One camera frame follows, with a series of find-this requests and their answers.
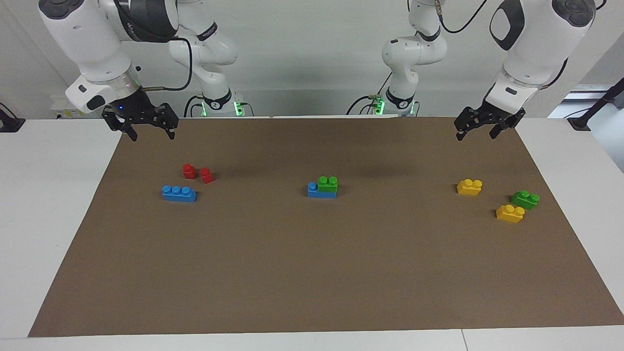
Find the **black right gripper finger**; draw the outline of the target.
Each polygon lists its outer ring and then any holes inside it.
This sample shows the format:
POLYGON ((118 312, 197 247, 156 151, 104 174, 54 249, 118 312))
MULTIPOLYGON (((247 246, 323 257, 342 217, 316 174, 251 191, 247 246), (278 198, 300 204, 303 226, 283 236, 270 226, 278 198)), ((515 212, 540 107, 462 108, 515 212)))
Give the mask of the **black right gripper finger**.
POLYGON ((119 120, 112 108, 104 108, 102 110, 102 118, 112 131, 120 131, 121 133, 127 134, 132 141, 136 142, 137 133, 129 120, 125 120, 124 118, 119 120))
POLYGON ((165 131, 170 140, 176 136, 179 118, 168 103, 157 107, 157 126, 165 131))

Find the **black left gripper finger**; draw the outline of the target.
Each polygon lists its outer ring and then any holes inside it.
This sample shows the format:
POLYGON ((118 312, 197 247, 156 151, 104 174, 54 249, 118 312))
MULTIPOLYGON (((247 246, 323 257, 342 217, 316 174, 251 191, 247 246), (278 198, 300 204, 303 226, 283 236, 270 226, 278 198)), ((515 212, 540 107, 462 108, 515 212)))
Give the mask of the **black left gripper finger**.
POLYGON ((516 114, 509 114, 504 111, 501 113, 493 113, 492 118, 494 124, 489 133, 490 137, 495 139, 502 131, 508 128, 514 129, 524 115, 526 115, 526 110, 524 108, 521 108, 516 114))
POLYGON ((466 134, 476 128, 482 126, 482 122, 479 119, 481 109, 473 109, 472 107, 465 107, 459 116, 455 118, 454 126, 457 130, 455 137, 457 140, 462 141, 466 134))

